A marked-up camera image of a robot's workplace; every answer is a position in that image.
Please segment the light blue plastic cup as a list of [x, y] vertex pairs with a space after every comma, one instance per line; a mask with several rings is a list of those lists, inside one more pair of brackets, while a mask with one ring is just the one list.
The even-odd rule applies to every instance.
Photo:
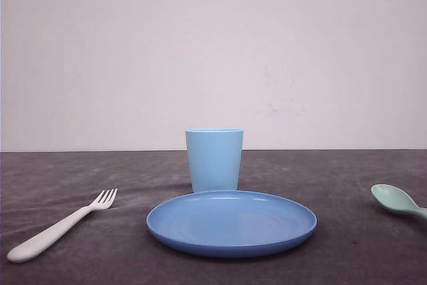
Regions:
[[244, 131], [199, 128], [185, 131], [187, 158], [194, 192], [238, 188]]

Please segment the mint green plastic spoon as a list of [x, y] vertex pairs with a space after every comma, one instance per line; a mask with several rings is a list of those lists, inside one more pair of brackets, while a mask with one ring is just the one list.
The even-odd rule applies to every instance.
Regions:
[[426, 208], [421, 208], [405, 191], [388, 184], [375, 184], [371, 193], [380, 205], [396, 215], [415, 215], [426, 219]]

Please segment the white plastic fork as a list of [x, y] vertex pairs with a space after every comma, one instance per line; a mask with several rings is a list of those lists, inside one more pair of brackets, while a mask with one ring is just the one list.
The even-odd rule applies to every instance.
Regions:
[[78, 209], [46, 230], [14, 247], [7, 254], [8, 261], [22, 263], [42, 254], [88, 214], [110, 208], [115, 200], [117, 191], [117, 188], [103, 190], [88, 206]]

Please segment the blue plastic plate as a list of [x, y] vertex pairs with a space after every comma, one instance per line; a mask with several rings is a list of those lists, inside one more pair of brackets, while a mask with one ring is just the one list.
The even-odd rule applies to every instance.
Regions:
[[150, 233], [180, 252], [212, 258], [252, 258], [290, 250], [305, 242], [318, 220], [287, 198], [251, 191], [186, 194], [147, 215]]

